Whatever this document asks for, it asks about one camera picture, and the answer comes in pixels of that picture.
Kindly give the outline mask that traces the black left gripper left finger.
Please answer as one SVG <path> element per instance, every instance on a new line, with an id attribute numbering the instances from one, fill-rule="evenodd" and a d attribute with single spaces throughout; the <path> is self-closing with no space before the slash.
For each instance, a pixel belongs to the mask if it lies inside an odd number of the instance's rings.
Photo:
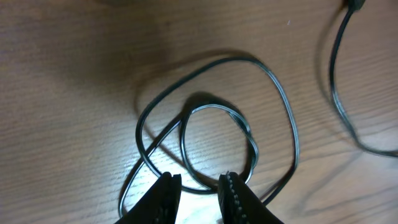
<path id="1" fill-rule="evenodd" d="M 181 175 L 164 172 L 115 224 L 174 224 L 181 193 Z"/>

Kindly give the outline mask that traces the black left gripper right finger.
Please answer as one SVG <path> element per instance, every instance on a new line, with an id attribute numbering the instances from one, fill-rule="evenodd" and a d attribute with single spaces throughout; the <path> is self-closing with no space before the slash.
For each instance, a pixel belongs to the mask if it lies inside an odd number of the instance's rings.
<path id="1" fill-rule="evenodd" d="M 283 224 L 235 172 L 220 175 L 218 201 L 224 224 Z"/>

